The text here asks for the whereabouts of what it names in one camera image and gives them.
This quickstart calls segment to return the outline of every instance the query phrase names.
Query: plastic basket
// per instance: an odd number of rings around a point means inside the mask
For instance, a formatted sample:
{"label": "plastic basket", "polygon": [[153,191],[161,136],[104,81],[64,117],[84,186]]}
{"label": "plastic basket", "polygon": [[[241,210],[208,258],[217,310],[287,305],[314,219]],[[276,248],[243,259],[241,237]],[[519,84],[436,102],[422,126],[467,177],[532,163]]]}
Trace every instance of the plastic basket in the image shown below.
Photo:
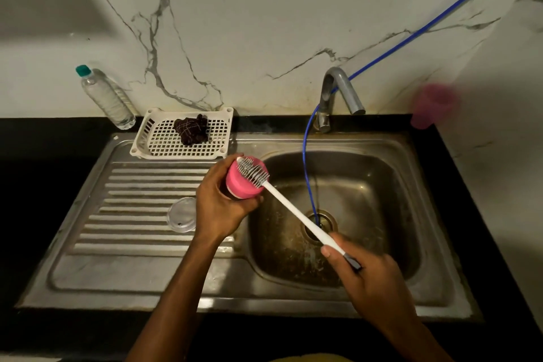
{"label": "plastic basket", "polygon": [[[173,129],[177,119],[207,117],[209,140],[185,146]],[[153,108],[145,113],[143,122],[130,149],[130,154],[151,160],[213,160],[225,158],[232,126],[233,108],[221,111],[162,111]]]}

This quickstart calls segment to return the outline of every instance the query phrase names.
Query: brush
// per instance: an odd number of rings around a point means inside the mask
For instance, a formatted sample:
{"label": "brush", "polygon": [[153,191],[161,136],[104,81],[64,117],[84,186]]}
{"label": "brush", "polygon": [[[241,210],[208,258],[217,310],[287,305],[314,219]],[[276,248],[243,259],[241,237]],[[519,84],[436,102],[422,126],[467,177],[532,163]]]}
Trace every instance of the brush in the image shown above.
{"label": "brush", "polygon": [[356,261],[351,255],[346,253],[335,240],[332,239],[324,230],[318,227],[311,219],[305,216],[300,209],[295,207],[287,198],[285,198],[277,189],[275,189],[269,182],[270,177],[269,173],[266,172],[260,165],[254,164],[253,160],[238,157],[236,159],[238,170],[241,175],[247,179],[254,187],[261,188],[264,187],[268,189],[268,192],[274,195],[279,202],[281,202],[288,210],[290,210],[298,219],[302,221],[306,228],[308,228],[316,237],[321,241],[323,245],[328,245],[334,248],[336,251],[341,253],[345,260],[349,262],[351,267],[355,271],[362,269],[360,263]]}

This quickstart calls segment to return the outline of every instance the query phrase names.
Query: countertop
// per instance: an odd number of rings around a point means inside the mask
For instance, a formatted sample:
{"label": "countertop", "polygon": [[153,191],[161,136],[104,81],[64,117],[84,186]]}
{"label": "countertop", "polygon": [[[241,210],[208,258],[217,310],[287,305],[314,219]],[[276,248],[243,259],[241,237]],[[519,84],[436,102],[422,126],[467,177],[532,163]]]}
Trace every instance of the countertop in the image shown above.
{"label": "countertop", "polygon": [[[232,131],[302,133],[307,116],[239,117]],[[435,127],[408,115],[337,116],[334,131],[407,132],[483,322],[427,324],[455,360],[531,359],[543,336]],[[149,317],[136,311],[15,308],[79,188],[115,127],[106,118],[0,119],[4,191],[0,249],[0,353],[121,360]],[[305,353],[353,361],[399,359],[363,320],[235,314],[199,316],[189,360],[268,361]]]}

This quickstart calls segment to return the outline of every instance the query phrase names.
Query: brush bristle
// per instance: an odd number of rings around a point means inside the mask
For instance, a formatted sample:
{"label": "brush bristle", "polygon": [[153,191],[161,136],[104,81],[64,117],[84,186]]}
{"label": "brush bristle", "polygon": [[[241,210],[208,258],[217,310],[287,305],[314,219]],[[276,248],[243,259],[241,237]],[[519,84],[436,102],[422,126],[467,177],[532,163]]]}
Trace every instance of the brush bristle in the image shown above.
{"label": "brush bristle", "polygon": [[268,172],[260,165],[255,165],[251,159],[239,157],[236,162],[241,175],[257,188],[260,188],[270,177]]}

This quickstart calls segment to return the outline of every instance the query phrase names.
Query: pink container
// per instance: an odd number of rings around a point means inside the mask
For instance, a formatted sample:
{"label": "pink container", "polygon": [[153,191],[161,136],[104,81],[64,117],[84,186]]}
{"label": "pink container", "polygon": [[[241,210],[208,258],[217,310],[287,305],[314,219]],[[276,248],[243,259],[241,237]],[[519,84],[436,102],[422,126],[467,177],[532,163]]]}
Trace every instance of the pink container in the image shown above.
{"label": "pink container", "polygon": [[449,85],[430,83],[420,89],[413,101],[411,126],[427,129],[444,120],[458,105],[458,93]]}
{"label": "pink container", "polygon": [[[254,164],[260,165],[266,172],[268,172],[266,165],[264,165],[264,162],[262,162],[260,159],[254,158],[253,156],[244,157],[253,160]],[[227,188],[228,192],[238,199],[250,199],[259,195],[264,190],[264,187],[255,187],[251,182],[241,175],[235,160],[234,163],[230,165],[230,169],[227,173]]]}

